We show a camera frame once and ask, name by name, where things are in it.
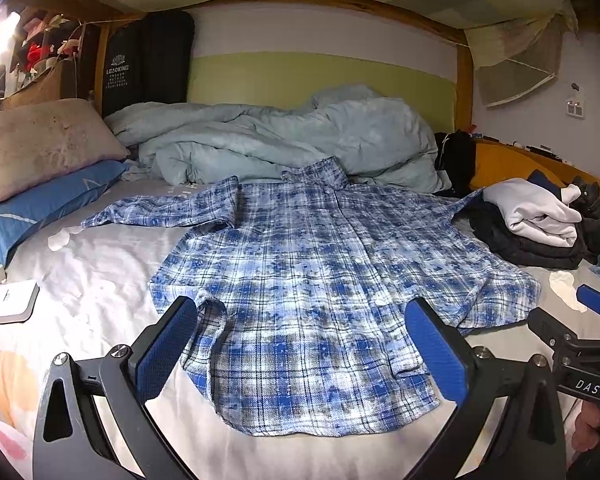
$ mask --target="yellow-green wall panel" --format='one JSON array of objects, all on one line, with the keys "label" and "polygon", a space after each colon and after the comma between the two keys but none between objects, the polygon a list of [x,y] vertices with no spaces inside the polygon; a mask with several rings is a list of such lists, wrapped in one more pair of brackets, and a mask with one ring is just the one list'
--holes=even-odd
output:
[{"label": "yellow-green wall panel", "polygon": [[434,132],[454,129],[456,85],[419,70],[350,57],[304,52],[243,52],[194,58],[190,102],[298,108],[325,88],[364,83],[400,97]]}]

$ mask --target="light blue comforter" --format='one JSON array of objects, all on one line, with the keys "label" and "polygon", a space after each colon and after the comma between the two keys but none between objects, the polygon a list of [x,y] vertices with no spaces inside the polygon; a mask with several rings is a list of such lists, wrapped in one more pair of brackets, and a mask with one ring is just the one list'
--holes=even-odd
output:
[{"label": "light blue comforter", "polygon": [[357,182],[436,192],[436,142],[429,125],[400,99],[370,94],[301,110],[251,105],[131,105],[105,119],[140,163],[176,186],[279,180],[283,170],[336,156]]}]

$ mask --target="bed sheet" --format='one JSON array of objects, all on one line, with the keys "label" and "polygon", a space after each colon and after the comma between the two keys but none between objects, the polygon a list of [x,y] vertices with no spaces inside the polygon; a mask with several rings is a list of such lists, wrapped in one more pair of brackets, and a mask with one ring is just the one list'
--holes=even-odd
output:
[{"label": "bed sheet", "polygon": [[[117,343],[131,343],[158,319],[147,281],[187,229],[105,225],[71,234],[55,251],[49,248],[49,236],[78,226],[82,219],[124,196],[188,192],[195,190],[164,181],[120,182],[97,202],[42,229],[18,248],[8,269],[9,279],[36,279],[40,293],[27,322],[0,325],[0,420],[32,438],[40,392],[55,354],[67,351],[75,360],[99,357]],[[470,231],[464,221],[458,228]],[[549,271],[527,270],[542,283],[540,305],[545,310],[580,337],[600,338],[597,314],[568,307],[551,290]],[[572,274],[574,286],[587,283],[600,290],[600,279],[586,262]],[[547,346],[524,324],[473,334],[468,341],[472,346],[486,345],[503,358],[527,360],[537,352],[550,357]],[[561,394],[560,403],[566,418],[574,399]],[[97,405],[120,462],[139,472],[106,402],[100,399]],[[433,412],[383,434],[252,437],[225,425],[177,365],[160,396],[147,407],[177,453],[202,480],[322,480],[403,478],[440,432],[455,404],[443,400]],[[494,405],[464,472],[479,464],[503,407],[503,399]]]}]

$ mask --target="bolt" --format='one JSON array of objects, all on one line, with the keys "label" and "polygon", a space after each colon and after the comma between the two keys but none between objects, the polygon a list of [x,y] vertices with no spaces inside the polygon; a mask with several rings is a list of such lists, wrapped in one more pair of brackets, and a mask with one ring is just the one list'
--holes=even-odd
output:
[{"label": "bolt", "polygon": [[531,358],[531,361],[533,362],[533,364],[535,364],[538,367],[543,367],[543,366],[547,366],[547,360],[546,357],[544,357],[541,354],[536,354]]},{"label": "bolt", "polygon": [[54,357],[54,364],[56,366],[60,366],[63,365],[66,360],[68,359],[69,354],[65,353],[65,352],[60,352],[56,357]]},{"label": "bolt", "polygon": [[491,357],[491,352],[486,346],[477,346],[474,348],[474,354],[478,359],[488,359]]},{"label": "bolt", "polygon": [[129,352],[127,345],[115,345],[109,355],[112,357],[124,357]]}]

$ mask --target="plaid shirt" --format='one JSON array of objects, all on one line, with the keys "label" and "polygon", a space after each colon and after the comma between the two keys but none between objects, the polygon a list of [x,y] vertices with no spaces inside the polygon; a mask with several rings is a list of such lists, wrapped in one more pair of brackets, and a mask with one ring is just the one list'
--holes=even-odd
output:
[{"label": "plaid shirt", "polygon": [[460,328],[525,319],[536,306],[538,282],[451,225],[471,197],[350,185],[333,158],[283,179],[129,197],[83,222],[192,226],[149,288],[160,313],[180,295],[196,301],[181,364],[234,428],[400,428],[438,405],[406,333],[408,301],[425,298]]}]

